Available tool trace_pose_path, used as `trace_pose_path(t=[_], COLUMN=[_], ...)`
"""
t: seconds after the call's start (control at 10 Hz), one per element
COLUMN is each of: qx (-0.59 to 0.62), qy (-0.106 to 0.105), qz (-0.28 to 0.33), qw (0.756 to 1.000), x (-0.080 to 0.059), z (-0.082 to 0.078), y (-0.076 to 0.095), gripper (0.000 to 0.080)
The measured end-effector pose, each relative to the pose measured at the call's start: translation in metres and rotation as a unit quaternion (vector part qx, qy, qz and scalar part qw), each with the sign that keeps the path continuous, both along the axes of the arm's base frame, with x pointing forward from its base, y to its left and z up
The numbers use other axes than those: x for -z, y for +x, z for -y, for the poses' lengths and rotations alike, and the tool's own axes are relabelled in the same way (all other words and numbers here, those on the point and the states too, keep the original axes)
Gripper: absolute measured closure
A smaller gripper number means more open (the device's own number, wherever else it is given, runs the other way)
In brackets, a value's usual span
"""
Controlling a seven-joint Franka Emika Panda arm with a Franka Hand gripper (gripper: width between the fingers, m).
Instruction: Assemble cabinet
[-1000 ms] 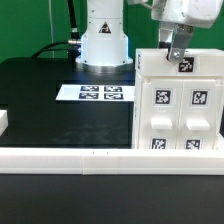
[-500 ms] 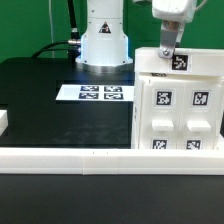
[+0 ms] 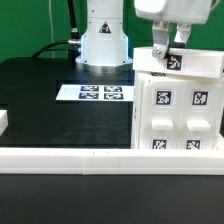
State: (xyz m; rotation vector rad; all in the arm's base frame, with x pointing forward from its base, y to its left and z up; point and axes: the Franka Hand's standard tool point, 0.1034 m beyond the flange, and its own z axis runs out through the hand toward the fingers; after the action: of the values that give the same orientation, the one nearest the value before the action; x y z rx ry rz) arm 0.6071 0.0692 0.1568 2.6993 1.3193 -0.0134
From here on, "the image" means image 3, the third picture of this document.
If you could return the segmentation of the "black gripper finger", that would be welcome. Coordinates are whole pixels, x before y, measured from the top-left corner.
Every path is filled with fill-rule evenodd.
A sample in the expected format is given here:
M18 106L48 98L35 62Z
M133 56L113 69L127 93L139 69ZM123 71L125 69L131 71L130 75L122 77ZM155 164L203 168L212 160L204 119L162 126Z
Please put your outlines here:
M155 20L152 26L153 49L152 56L164 59L169 49L171 25L169 22Z
M178 23L177 32L174 38L174 48L185 48L192 33L192 25L187 23Z

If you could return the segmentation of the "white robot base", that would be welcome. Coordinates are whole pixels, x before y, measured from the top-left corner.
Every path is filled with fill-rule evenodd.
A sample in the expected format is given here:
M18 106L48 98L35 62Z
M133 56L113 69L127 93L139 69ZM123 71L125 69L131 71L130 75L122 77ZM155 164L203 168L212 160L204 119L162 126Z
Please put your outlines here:
M87 0L87 29L81 37L79 69L118 73L132 68L123 31L124 0Z

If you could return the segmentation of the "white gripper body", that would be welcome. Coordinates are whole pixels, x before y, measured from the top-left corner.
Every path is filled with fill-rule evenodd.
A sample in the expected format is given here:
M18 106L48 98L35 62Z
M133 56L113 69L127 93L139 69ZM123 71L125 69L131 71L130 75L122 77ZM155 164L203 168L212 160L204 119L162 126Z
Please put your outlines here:
M136 15L148 20L205 24L212 0L134 0Z

